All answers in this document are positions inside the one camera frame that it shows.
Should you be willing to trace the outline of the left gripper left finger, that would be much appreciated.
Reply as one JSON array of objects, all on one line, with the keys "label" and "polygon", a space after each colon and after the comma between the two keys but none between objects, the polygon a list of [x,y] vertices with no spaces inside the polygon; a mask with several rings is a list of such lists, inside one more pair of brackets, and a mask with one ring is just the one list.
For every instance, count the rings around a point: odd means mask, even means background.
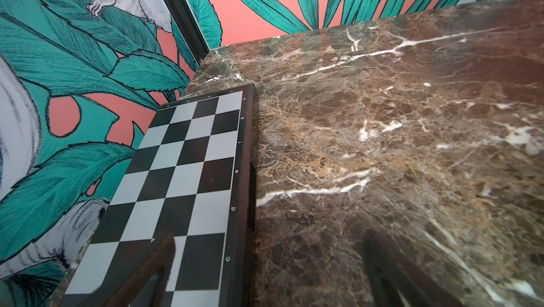
[{"label": "left gripper left finger", "polygon": [[174,261],[173,233],[162,233],[86,297],[87,306],[161,306]]}]

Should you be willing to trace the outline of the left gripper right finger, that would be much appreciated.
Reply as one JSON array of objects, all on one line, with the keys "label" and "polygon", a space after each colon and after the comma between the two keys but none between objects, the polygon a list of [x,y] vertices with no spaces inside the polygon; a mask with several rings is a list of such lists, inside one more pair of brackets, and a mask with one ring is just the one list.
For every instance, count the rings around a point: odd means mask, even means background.
[{"label": "left gripper right finger", "polygon": [[405,257],[389,236],[368,229],[362,259],[376,306],[462,306]]}]

